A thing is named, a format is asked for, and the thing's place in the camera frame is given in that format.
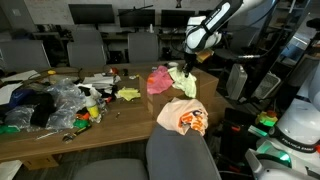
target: chair backrest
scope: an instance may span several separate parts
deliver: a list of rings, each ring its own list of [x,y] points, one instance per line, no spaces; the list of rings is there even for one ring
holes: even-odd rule
[[[97,30],[74,30],[72,31],[73,41],[76,43],[101,43],[103,40]]]
[[[243,53],[241,48],[249,47],[257,39],[259,29],[255,27],[248,27],[244,30],[234,32],[230,43],[230,50],[236,53]]]
[[[183,136],[157,124],[148,140],[146,157],[152,180],[221,179],[206,142],[192,129]]]
[[[41,40],[0,42],[0,61],[6,71],[51,68]]]
[[[69,42],[69,63],[76,68],[96,68],[106,64],[103,44]]]
[[[158,37],[154,33],[129,33],[128,54],[130,63],[157,61]]]

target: red object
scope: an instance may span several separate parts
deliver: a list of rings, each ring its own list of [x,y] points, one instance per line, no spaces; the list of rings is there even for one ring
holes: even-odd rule
[[[316,150],[320,154],[320,145],[316,145]]]
[[[233,131],[236,131],[236,132],[239,132],[239,131],[241,130],[241,128],[240,128],[239,126],[238,126],[238,127],[232,126],[231,129],[232,129]]]
[[[86,114],[82,115],[82,114],[77,114],[77,118],[81,119],[81,120],[89,120],[90,118],[90,114],[87,112]]]
[[[108,97],[108,98],[106,99],[106,102],[109,103],[109,102],[111,102],[111,100],[112,100],[112,97]]]
[[[111,68],[110,73],[112,73],[113,75],[117,75],[119,73],[119,71],[117,68]]]

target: pink cloth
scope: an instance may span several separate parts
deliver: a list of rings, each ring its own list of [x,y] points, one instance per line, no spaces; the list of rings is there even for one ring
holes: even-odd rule
[[[173,83],[168,69],[165,66],[159,66],[156,71],[151,73],[147,80],[147,92],[149,94],[160,94],[167,90]]]
[[[182,135],[191,127],[203,136],[208,127],[208,113],[197,99],[174,98],[163,107],[157,122],[165,129],[177,131]]]

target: wooden table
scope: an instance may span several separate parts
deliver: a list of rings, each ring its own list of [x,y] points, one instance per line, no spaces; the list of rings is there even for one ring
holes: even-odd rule
[[[163,64],[164,62],[157,62],[144,65],[119,64],[112,65],[117,67],[122,74],[124,68],[129,70],[129,75],[139,74],[139,72],[151,72],[153,66]],[[70,71],[57,69],[57,72]],[[108,70],[109,67],[98,68],[90,71],[81,71],[80,76],[90,76],[94,72],[101,72]],[[139,80],[131,80],[127,76],[122,76],[122,81],[117,85],[122,87],[139,88]],[[92,123],[92,128],[75,138],[69,144],[62,142],[62,138],[67,132],[74,132],[76,129],[69,129],[58,134],[54,134],[45,139],[35,140],[37,136],[48,133],[47,130],[38,132],[25,132],[15,134],[0,135],[0,162],[10,160],[22,160],[23,162],[39,163],[46,161],[53,161],[52,155],[66,152],[84,150],[89,148],[101,147],[106,145],[137,141],[147,139],[156,124],[152,119],[151,114],[143,106],[140,99],[135,99],[130,102],[117,100],[108,105],[109,112],[103,117],[103,120],[97,124]]]

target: orange patterned cloth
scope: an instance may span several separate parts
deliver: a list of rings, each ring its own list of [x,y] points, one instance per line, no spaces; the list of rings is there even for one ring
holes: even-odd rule
[[[192,128],[203,136],[208,127],[208,113],[197,99],[174,98],[163,107],[157,122],[165,129],[177,131],[182,135]]]

